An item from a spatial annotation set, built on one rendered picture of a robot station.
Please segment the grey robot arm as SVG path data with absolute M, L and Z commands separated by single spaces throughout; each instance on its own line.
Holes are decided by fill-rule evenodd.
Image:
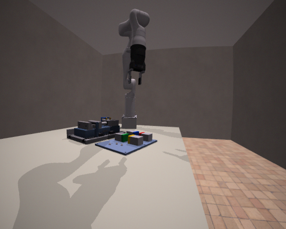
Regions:
M 128 83 L 127 75 L 131 62 L 131 54 L 126 52 L 126 48 L 131 46 L 132 37 L 135 35 L 141 35 L 145 38 L 145 28 L 150 21 L 148 13 L 141 10 L 133 9 L 130 12 L 129 19 L 119 24 L 119 35 L 123 37 L 129 37 L 127 46 L 122 53 L 123 61 L 123 87 L 131 92 L 125 94 L 125 117 L 135 117 L 135 79 L 131 79 L 131 83 Z

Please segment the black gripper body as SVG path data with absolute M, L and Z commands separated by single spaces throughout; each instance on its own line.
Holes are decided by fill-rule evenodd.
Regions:
M 131 47 L 126 48 L 126 52 L 131 54 L 129 69 L 133 68 L 133 71 L 136 72 L 145 71 L 145 50 L 145 38 L 141 35 L 133 36 Z

